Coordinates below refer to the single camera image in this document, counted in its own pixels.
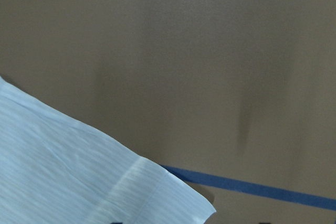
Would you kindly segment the light blue button-up shirt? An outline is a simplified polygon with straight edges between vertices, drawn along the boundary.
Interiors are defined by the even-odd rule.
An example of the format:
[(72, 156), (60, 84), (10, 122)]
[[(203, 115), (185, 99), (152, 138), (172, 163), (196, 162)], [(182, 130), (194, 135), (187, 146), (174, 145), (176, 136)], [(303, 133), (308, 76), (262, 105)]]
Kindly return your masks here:
[(215, 211), (162, 166), (1, 81), (1, 223), (205, 223)]

